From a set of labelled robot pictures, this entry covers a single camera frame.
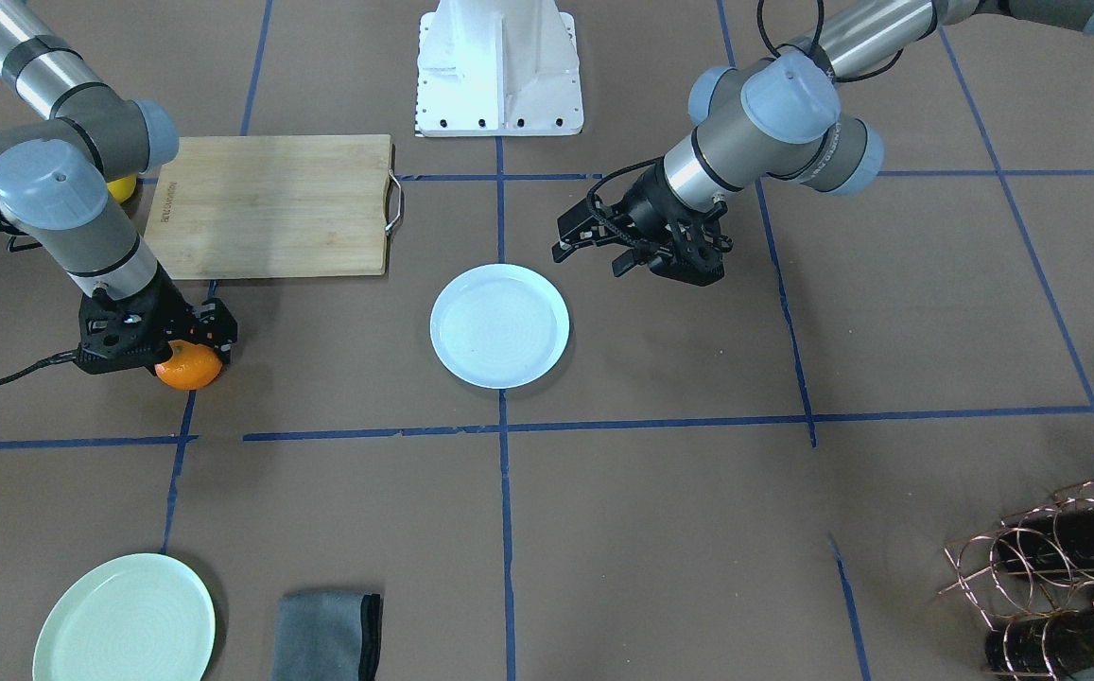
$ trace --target folded towel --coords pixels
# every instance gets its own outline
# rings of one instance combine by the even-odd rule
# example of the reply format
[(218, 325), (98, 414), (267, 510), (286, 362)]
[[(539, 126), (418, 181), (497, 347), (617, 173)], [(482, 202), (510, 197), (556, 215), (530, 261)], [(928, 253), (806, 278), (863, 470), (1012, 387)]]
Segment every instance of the folded towel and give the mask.
[(303, 591), (278, 601), (270, 681), (373, 681), (383, 600), (379, 595)]

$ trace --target black bottle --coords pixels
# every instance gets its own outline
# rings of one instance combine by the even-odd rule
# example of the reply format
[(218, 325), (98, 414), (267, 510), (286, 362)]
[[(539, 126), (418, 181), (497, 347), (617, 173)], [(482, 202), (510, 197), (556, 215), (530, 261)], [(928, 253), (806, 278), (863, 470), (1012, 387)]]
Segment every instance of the black bottle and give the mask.
[(1057, 517), (1031, 518), (1019, 527), (1040, 532), (1045, 539), (1032, 532), (1006, 534), (997, 544), (997, 567), (1006, 573), (1026, 573), (1017, 556), (1020, 551), (1036, 573), (1063, 570), (1063, 557), (1051, 544), (1051, 540), (1058, 539), (1063, 555), (1072, 561), (1072, 565), (1094, 574), (1094, 508), (1061, 512)]
[[(1008, 631), (1008, 643), (1005, 642)], [(1043, 638), (1047, 639), (1044, 658)], [(1008, 651), (1008, 662), (1005, 660)], [(993, 671), (1047, 673), (1084, 681), (1094, 678), (1094, 609), (1039, 617), (991, 631), (985, 643)]]

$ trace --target wooden cutting board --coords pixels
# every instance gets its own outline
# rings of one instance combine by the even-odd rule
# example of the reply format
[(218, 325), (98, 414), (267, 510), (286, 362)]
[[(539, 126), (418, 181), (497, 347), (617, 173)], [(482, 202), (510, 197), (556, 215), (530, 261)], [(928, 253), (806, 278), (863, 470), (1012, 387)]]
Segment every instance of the wooden cutting board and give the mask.
[(383, 275), (388, 135), (184, 137), (143, 236), (172, 279)]

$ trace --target white mounting base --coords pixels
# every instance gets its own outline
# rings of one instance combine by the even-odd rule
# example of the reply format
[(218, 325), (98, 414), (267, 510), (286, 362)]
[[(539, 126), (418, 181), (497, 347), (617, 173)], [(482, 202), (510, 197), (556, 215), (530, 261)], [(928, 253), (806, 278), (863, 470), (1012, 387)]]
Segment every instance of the white mounting base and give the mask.
[(440, 0), (421, 18), (416, 132), (581, 132), (575, 19), (555, 0)]

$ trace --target white plate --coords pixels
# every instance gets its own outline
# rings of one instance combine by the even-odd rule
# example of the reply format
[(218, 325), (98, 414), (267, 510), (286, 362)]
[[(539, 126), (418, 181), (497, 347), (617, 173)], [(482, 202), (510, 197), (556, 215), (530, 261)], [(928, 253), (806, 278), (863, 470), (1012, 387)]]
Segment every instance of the white plate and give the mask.
[(516, 388), (559, 361), (568, 345), (568, 305), (546, 277), (491, 264), (464, 272), (442, 290), (429, 337), (442, 363), (481, 388)]
[(214, 642), (210, 595), (183, 562), (137, 553), (81, 577), (33, 651), (35, 681), (198, 681)]

